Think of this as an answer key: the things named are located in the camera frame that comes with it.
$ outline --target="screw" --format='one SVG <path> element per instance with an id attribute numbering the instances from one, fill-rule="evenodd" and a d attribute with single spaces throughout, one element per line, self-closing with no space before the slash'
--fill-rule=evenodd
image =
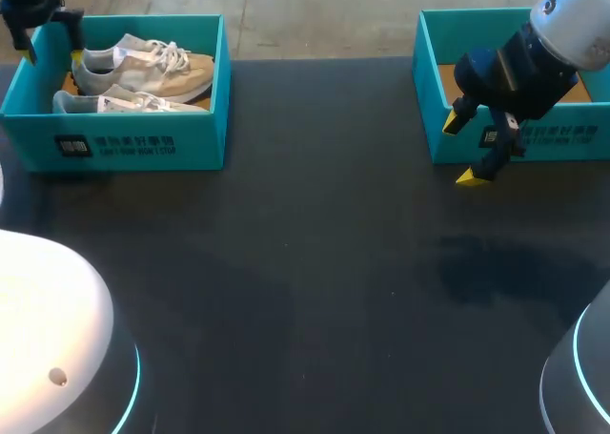
<path id="1" fill-rule="evenodd" d="M 556 6 L 557 0 L 547 0 L 546 3 L 544 3 L 544 9 L 542 11 L 544 11 L 544 14 L 550 14 Z"/>

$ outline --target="concrete floor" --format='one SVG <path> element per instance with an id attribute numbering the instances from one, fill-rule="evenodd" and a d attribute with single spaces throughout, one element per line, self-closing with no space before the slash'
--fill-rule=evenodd
<path id="1" fill-rule="evenodd" d="M 222 13 L 233 58 L 410 54 L 417 13 L 529 6 L 537 0 L 66 0 L 89 14 Z M 19 58 L 0 26 L 0 62 Z"/>

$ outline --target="open box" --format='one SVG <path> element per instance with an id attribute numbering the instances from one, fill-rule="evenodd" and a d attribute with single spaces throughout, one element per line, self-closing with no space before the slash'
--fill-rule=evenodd
<path id="1" fill-rule="evenodd" d="M 413 59 L 417 100 L 434 163 L 475 162 L 493 131 L 487 107 L 457 136 L 442 133 L 460 95 L 453 64 L 475 47 L 499 48 L 529 19 L 530 9 L 425 10 L 419 15 Z M 581 72 L 579 84 L 543 119 L 523 124 L 527 152 L 514 160 L 610 158 L 610 69 Z"/>
<path id="2" fill-rule="evenodd" d="M 92 50 L 106 49 L 128 32 L 213 56 L 210 112 L 52 114 L 52 97 L 64 85 L 71 56 L 63 26 L 47 24 L 32 36 L 38 63 L 21 61 L 0 111 L 4 130 L 29 171 L 222 168 L 231 87 L 222 16 L 88 16 L 83 32 Z"/>

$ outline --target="dark table surface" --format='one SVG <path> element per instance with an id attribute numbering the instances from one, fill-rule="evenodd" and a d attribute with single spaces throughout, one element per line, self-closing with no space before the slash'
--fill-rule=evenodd
<path id="1" fill-rule="evenodd" d="M 457 188 L 410 69 L 235 62 L 222 172 L 39 178 L 0 140 L 4 227 L 102 274 L 161 433 L 542 432 L 540 370 L 610 276 L 610 165 Z"/>

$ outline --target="beige sneaker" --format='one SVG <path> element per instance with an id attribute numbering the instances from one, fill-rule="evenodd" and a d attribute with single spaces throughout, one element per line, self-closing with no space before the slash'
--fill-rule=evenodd
<path id="1" fill-rule="evenodd" d="M 56 114 L 86 113 L 208 113 L 203 108 L 175 103 L 149 93 L 132 93 L 116 84 L 99 96 L 74 96 L 58 91 L 53 97 Z"/>
<path id="2" fill-rule="evenodd" d="M 174 42 L 145 41 L 126 34 L 107 50 L 84 50 L 80 66 L 72 62 L 72 74 L 87 95 L 99 95 L 117 84 L 129 91 L 185 103 L 212 86 L 214 60 L 178 48 Z"/>

